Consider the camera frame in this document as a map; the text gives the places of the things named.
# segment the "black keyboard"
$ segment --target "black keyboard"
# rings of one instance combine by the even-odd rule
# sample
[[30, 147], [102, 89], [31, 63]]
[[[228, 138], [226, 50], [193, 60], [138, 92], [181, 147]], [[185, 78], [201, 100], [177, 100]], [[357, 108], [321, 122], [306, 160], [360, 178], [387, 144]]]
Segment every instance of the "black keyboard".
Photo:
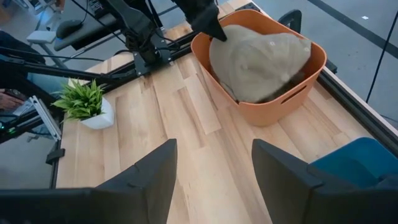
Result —
[[105, 15], [107, 15], [109, 12], [99, 3], [97, 0], [88, 0], [88, 5], [91, 7], [91, 9], [94, 12], [94, 17], [96, 19], [99, 19]]

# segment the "orange plastic basket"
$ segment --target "orange plastic basket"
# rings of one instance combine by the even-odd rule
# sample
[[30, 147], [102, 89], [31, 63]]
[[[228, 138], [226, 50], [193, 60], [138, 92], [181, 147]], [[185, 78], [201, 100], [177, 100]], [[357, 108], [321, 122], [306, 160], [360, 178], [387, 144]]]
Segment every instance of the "orange plastic basket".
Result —
[[[302, 35], [292, 31], [264, 14], [251, 9], [239, 10], [231, 13], [222, 20], [222, 26], [237, 24], [254, 30], [260, 34], [280, 34], [291, 33], [304, 39]], [[283, 116], [297, 109], [307, 97], [308, 92], [318, 78], [323, 66], [326, 64], [326, 53], [316, 43], [312, 42], [311, 57], [304, 65], [302, 71], [305, 79], [302, 83], [295, 86], [287, 93], [267, 103], [245, 103], [235, 102], [232, 97], [224, 90], [218, 82], [216, 76], [212, 74], [209, 59], [210, 38], [204, 33], [198, 34], [192, 41], [191, 48], [199, 63], [206, 70], [212, 84], [231, 104], [235, 105], [246, 121], [255, 126], [267, 126], [275, 123]]]

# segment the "gray floor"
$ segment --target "gray floor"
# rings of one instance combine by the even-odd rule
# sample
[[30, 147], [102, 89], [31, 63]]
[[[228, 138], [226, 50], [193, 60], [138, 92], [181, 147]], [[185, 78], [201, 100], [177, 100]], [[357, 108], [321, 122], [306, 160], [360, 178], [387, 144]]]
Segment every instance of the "gray floor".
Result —
[[[346, 27], [336, 19], [323, 12], [306, 0], [254, 0], [270, 16], [277, 19], [292, 9], [300, 9], [303, 13], [302, 34], [320, 44], [327, 52], [328, 58], [338, 66], [338, 76], [349, 85], [360, 97], [368, 94], [381, 49], [359, 34]], [[171, 1], [153, 0], [158, 12], [173, 6]], [[398, 10], [398, 1], [391, 0], [324, 0], [327, 4], [358, 22], [365, 28], [387, 37], [392, 20]], [[50, 10], [44, 13], [43, 21], [51, 15]], [[84, 12], [71, 1], [65, 6], [65, 17], [83, 18]], [[15, 38], [25, 38], [35, 29], [40, 16], [32, 16], [25, 11], [17, 11], [7, 24], [0, 29], [12, 34]], [[175, 9], [160, 17], [164, 26], [170, 28], [183, 22], [183, 14]], [[391, 43], [398, 45], [398, 27], [396, 27]], [[33, 46], [44, 53], [38, 46]], [[116, 51], [125, 49], [123, 43], [113, 38], [110, 41], [84, 53], [81, 57], [100, 59], [110, 58]], [[68, 47], [56, 55], [71, 56], [76, 50]], [[92, 61], [70, 60], [69, 68], [85, 70], [97, 64]], [[398, 120], [398, 60], [386, 54], [379, 71], [379, 76], [371, 96], [370, 105], [381, 114]], [[48, 139], [26, 142], [27, 134], [0, 145], [0, 189], [46, 188], [49, 185], [50, 166], [44, 164], [45, 157], [53, 142]]]

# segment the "wooden tabletop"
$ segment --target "wooden tabletop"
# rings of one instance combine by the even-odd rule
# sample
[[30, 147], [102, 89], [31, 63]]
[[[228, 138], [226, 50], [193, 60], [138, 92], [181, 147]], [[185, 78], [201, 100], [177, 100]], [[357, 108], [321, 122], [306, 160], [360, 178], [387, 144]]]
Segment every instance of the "wooden tabletop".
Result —
[[[248, 2], [223, 4], [220, 16]], [[185, 23], [167, 35], [188, 32]], [[106, 73], [131, 60], [131, 54], [117, 55], [89, 71]], [[106, 94], [116, 114], [112, 127], [92, 130], [65, 122], [57, 187], [97, 186], [176, 138], [178, 171], [168, 223], [271, 223], [252, 167], [254, 138], [312, 162], [370, 136], [318, 83], [299, 109], [265, 128], [247, 124], [208, 83], [189, 54]]]

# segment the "white pot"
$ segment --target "white pot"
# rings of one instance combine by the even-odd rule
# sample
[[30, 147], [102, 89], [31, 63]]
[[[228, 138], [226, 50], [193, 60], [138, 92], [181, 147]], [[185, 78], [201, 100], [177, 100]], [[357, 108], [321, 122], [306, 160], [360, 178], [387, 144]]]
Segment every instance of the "white pot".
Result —
[[92, 129], [103, 129], [113, 125], [114, 114], [111, 104], [102, 97], [101, 110], [103, 114], [80, 121], [85, 126]]

